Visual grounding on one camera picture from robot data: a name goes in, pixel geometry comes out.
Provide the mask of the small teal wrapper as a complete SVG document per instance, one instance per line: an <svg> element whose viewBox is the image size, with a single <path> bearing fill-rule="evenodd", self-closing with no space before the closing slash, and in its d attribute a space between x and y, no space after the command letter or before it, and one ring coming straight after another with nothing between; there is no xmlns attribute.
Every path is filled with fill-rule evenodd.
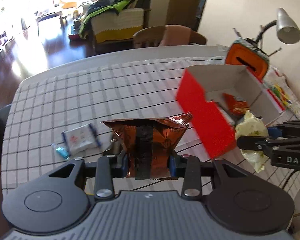
<svg viewBox="0 0 300 240"><path fill-rule="evenodd" d="M52 144L52 148L54 152L61 156L64 160L70 159L70 154L65 147L58 146L57 144Z"/></svg>

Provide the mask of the grey desk lamp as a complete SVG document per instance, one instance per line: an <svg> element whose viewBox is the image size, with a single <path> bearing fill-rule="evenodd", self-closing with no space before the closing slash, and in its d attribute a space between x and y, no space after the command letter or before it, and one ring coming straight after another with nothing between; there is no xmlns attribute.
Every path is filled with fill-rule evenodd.
<svg viewBox="0 0 300 240"><path fill-rule="evenodd" d="M284 44L295 44L300 41L300 29L283 8L276 11L276 20L263 26L258 33L255 43L262 40L263 34L270 28L276 27L277 38Z"/></svg>

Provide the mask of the red brown snack packet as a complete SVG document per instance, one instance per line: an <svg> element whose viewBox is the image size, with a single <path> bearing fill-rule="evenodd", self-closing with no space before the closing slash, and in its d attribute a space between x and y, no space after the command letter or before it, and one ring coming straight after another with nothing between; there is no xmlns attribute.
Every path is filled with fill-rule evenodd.
<svg viewBox="0 0 300 240"><path fill-rule="evenodd" d="M175 177L170 170L170 158L191 120L191 113L183 113L166 118L104 121L125 152L123 176L136 180Z"/></svg>

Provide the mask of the wooden chair with pink cloth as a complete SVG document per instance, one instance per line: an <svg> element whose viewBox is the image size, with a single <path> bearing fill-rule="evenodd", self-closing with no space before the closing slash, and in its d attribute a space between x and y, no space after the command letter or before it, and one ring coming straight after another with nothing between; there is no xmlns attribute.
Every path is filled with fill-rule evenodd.
<svg viewBox="0 0 300 240"><path fill-rule="evenodd" d="M198 44L205 46L207 39L183 25L165 25L142 29L133 36L134 48L159 46L187 46Z"/></svg>

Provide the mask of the white blue snack packet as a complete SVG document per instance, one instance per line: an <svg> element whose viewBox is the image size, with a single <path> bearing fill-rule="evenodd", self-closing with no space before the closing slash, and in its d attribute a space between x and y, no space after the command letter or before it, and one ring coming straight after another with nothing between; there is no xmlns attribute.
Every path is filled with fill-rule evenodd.
<svg viewBox="0 0 300 240"><path fill-rule="evenodd" d="M101 148L102 144L97 135L97 129L92 123L61 133L70 155L75 155L90 148Z"/></svg>

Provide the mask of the pale yellow snack packet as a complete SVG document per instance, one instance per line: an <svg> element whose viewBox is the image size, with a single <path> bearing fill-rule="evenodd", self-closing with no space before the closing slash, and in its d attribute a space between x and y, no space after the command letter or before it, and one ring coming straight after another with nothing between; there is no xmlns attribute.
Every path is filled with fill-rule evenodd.
<svg viewBox="0 0 300 240"><path fill-rule="evenodd" d="M254 138L268 137L269 133L263 121L257 118L251 111L247 110L243 119L235 127L235 139L239 143L239 138L243 139L243 145L247 150L241 150L241 154L254 168L254 171L260 173L264 170L266 156L259 150L255 144Z"/></svg>

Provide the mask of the red orange snack packet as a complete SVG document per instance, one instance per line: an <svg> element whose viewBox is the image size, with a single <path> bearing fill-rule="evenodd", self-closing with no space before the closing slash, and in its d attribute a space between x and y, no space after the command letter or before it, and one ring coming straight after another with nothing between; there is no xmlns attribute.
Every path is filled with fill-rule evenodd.
<svg viewBox="0 0 300 240"><path fill-rule="evenodd" d="M246 101L236 98L231 94L223 93L223 99L230 113L237 117L245 115L246 111L250 109Z"/></svg>

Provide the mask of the sofa with green jacket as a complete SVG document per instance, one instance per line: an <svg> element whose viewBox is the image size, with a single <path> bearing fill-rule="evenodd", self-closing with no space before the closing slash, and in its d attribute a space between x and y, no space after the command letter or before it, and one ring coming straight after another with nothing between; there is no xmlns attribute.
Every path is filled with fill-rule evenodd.
<svg viewBox="0 0 300 240"><path fill-rule="evenodd" d="M78 36L96 43L122 41L148 25L151 0L98 0L80 20Z"/></svg>

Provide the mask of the orange green pen holder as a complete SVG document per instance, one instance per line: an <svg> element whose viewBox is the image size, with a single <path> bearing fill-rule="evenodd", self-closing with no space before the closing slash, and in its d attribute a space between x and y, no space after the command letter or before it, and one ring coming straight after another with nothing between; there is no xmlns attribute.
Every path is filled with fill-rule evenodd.
<svg viewBox="0 0 300 240"><path fill-rule="evenodd" d="M254 46L250 39L238 38L226 55L225 64L243 65L260 81L269 68L269 56Z"/></svg>

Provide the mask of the checkered tablecloth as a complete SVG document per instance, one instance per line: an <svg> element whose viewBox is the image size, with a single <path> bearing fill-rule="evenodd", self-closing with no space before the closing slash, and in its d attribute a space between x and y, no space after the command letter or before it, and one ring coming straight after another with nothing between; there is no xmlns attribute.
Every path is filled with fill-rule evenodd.
<svg viewBox="0 0 300 240"><path fill-rule="evenodd" d="M176 95L185 69L192 65L225 64L224 57L184 57L98 64L85 70L65 66L23 81L13 98L2 148L2 193L62 165L52 144L65 146L63 131L92 123L101 148L79 152L86 162L97 161L109 146L112 130L103 123L113 119L165 118L185 113ZM269 124L294 120L284 111ZM192 122L175 148L177 154L190 154L207 162L207 154ZM254 173L254 168L235 146L221 155L224 159Z"/></svg>

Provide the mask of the red cardboard box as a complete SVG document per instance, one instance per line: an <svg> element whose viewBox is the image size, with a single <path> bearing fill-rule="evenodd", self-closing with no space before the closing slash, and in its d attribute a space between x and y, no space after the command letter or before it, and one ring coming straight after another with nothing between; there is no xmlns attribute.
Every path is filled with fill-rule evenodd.
<svg viewBox="0 0 300 240"><path fill-rule="evenodd" d="M285 110L246 66L187 67L176 99L184 112L192 114L192 125L210 158L219 157L236 146L235 117L226 104L225 93L245 101L264 124L273 122Z"/></svg>

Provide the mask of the colourful plastic bag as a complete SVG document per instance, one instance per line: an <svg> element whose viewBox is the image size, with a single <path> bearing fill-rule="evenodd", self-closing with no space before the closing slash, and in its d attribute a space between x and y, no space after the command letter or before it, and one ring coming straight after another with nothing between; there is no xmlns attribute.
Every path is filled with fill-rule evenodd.
<svg viewBox="0 0 300 240"><path fill-rule="evenodd" d="M300 120L300 102L287 83L286 76L276 67L269 66L264 84Z"/></svg>

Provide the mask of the coffee table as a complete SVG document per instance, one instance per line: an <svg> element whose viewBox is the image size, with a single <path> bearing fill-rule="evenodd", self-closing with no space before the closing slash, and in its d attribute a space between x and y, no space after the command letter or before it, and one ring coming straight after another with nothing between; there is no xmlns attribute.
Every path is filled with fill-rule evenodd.
<svg viewBox="0 0 300 240"><path fill-rule="evenodd" d="M67 23L67 14L64 12L62 7L54 7L51 10L47 10L46 12L35 12L34 15L36 16L36 25L39 34L39 23L45 20L49 20L51 18L57 17L60 21L60 25L63 27L64 23Z"/></svg>

